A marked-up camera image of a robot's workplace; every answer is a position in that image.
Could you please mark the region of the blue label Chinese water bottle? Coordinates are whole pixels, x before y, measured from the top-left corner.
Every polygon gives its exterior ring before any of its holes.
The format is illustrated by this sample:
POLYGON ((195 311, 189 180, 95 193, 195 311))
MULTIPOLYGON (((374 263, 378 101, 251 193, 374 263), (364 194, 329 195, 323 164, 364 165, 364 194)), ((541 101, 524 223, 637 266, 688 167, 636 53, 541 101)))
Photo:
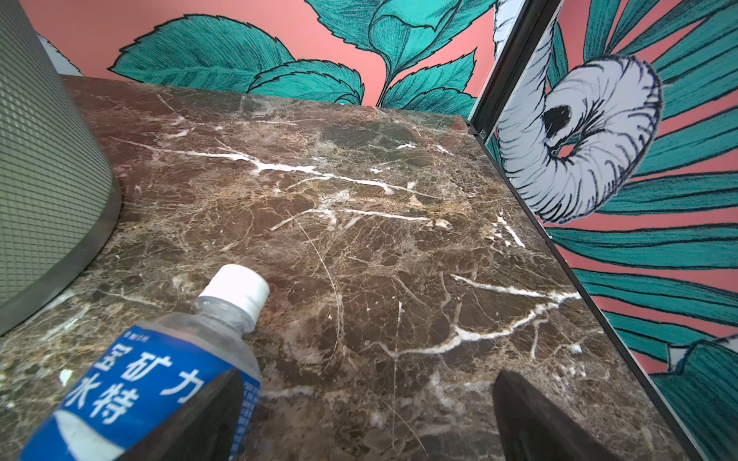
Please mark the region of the blue label Chinese water bottle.
POLYGON ((243 399, 234 460, 261 392, 245 336, 270 289, 236 264, 221 267, 190 314, 173 312, 118 336, 63 397, 20 453, 23 460, 120 460, 217 376, 240 372, 243 399))

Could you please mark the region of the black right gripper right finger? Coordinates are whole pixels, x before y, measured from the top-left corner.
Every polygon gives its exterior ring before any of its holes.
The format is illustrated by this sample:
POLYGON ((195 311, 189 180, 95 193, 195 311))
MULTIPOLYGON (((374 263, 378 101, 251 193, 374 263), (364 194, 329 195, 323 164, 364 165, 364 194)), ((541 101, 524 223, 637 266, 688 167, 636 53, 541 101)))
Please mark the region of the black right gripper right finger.
POLYGON ((617 460, 518 373, 499 372, 492 389, 507 460, 617 460))

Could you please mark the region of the grey mesh waste bin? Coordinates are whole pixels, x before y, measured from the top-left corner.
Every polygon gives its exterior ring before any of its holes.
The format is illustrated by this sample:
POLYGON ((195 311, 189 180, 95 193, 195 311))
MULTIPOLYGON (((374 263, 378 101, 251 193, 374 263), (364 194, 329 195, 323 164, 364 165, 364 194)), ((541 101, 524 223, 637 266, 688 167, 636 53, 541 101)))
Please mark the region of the grey mesh waste bin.
POLYGON ((59 295, 117 223, 111 163, 25 11, 1 4, 1 330, 59 295))

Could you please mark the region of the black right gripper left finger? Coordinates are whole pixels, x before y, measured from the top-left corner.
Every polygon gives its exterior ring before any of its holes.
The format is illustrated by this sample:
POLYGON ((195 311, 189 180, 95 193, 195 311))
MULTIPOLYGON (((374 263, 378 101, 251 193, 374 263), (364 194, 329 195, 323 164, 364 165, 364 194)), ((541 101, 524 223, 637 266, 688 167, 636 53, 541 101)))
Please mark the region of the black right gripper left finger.
POLYGON ((240 372, 217 376, 120 460, 227 460, 243 399, 240 372))

